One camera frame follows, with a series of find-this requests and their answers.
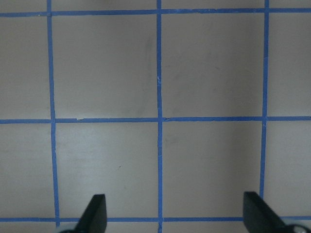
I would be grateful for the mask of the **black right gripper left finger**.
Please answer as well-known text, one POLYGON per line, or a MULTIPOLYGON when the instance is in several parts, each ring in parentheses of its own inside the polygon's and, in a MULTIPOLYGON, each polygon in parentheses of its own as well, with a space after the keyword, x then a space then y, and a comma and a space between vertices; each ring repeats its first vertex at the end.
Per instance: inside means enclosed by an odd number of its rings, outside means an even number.
POLYGON ((104 233, 107 227, 105 194, 94 195, 74 228, 75 233, 104 233))

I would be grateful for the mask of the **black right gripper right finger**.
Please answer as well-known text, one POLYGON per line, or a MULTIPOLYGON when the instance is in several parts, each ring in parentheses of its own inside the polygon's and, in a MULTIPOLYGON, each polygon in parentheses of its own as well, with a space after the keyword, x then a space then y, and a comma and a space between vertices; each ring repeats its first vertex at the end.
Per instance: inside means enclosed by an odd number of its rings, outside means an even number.
POLYGON ((256 192, 243 194, 243 223, 249 233, 294 233, 256 192))

